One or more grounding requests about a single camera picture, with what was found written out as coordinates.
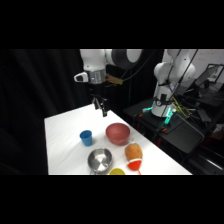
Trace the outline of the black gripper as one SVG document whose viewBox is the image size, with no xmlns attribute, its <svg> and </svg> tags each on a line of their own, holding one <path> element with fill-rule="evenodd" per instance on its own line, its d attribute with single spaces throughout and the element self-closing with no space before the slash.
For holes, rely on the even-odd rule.
<svg viewBox="0 0 224 224">
<path fill-rule="evenodd" d="M 92 103 L 95 106 L 95 109 L 101 109 L 103 117 L 107 116 L 107 110 L 106 110 L 106 103 L 107 99 L 104 99 L 106 97 L 106 84 L 101 83 L 101 84 L 90 84 L 89 85 L 90 89 L 90 94 L 91 97 L 93 98 Z"/>
</svg>

